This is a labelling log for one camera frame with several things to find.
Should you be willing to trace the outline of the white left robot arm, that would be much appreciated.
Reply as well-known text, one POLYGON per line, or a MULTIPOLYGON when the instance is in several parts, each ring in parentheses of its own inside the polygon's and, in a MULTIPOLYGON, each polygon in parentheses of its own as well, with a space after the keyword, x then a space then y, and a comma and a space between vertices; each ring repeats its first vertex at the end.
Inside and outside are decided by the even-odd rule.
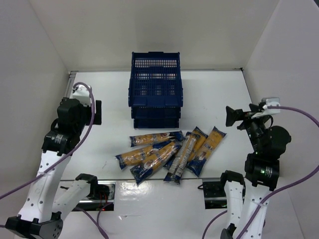
POLYGON ((89 97, 63 98, 57 108, 58 118, 44 137, 40 167, 27 199, 17 216, 9 217, 5 228, 25 239, 57 239, 63 221, 85 197, 99 195, 98 179, 80 174, 59 197, 56 193, 73 151, 78 148, 85 126, 94 122, 95 109, 89 97))

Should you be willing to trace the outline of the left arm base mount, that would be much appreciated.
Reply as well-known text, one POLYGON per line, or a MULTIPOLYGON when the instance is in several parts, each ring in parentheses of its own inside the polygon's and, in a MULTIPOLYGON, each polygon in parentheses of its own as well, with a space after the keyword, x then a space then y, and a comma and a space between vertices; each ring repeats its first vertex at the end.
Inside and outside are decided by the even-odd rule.
POLYGON ((76 205, 77 208, 86 212, 113 211, 115 201, 116 182, 108 180, 99 180, 101 189, 93 198, 84 197, 76 205))

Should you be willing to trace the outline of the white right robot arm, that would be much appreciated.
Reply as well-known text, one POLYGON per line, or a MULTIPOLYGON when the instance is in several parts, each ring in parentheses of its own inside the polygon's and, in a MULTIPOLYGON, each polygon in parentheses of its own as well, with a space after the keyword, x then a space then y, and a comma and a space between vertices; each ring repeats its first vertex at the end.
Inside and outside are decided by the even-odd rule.
POLYGON ((247 112, 226 107, 226 126, 240 121, 237 129, 247 132, 254 151, 247 155, 245 175, 230 170, 221 175, 227 199, 227 228, 221 232, 222 239, 261 238, 269 204, 266 196, 277 187, 279 158, 292 140, 283 127, 266 127, 267 121, 273 121, 269 113, 254 104, 249 107, 247 112))

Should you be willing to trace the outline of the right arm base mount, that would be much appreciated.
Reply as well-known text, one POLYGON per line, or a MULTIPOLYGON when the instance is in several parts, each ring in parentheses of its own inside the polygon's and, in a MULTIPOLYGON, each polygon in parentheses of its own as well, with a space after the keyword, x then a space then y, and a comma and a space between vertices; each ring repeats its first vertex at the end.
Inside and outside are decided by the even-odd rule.
POLYGON ((205 209, 227 208, 226 194, 220 181, 203 181, 197 188, 203 192, 205 209))

